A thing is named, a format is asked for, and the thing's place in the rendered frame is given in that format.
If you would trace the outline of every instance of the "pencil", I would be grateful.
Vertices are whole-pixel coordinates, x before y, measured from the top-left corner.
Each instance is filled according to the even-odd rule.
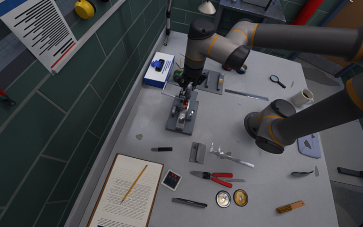
[[[146,167],[148,167],[148,165],[146,165],[145,168],[141,171],[140,175],[137,177],[137,179],[135,180],[135,182],[132,184],[132,186],[130,187],[129,191],[126,193],[125,197],[122,199],[122,201],[121,201],[120,204],[122,204],[122,202],[125,201],[127,195],[130,193],[131,189],[135,186],[136,182],[139,180],[140,176],[145,171]]]

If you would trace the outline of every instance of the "blue and white box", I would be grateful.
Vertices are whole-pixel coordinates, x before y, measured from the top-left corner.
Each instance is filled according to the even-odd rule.
[[[174,65],[175,56],[166,53],[156,52],[152,59],[152,62],[160,61],[160,59],[165,61],[160,72],[156,71],[155,67],[152,67],[151,64],[149,65],[149,68],[144,77],[146,85],[163,88],[165,82],[168,80]]]

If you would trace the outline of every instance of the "brown door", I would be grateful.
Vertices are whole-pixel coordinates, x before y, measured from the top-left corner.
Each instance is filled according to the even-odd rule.
[[[347,29],[357,29],[361,26],[363,26],[363,0],[353,0],[353,2],[348,2],[327,25],[327,27],[331,28]],[[325,55],[322,56],[344,68],[350,65],[349,62],[345,62],[342,58]]]

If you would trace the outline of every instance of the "white mug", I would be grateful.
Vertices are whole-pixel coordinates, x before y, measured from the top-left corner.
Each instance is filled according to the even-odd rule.
[[[297,106],[302,106],[304,104],[312,104],[314,102],[314,95],[311,91],[307,89],[302,89],[292,98],[292,103]]]

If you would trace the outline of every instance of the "red pipe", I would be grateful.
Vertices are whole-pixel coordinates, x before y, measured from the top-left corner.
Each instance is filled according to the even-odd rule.
[[[308,0],[291,25],[305,25],[324,0]]]

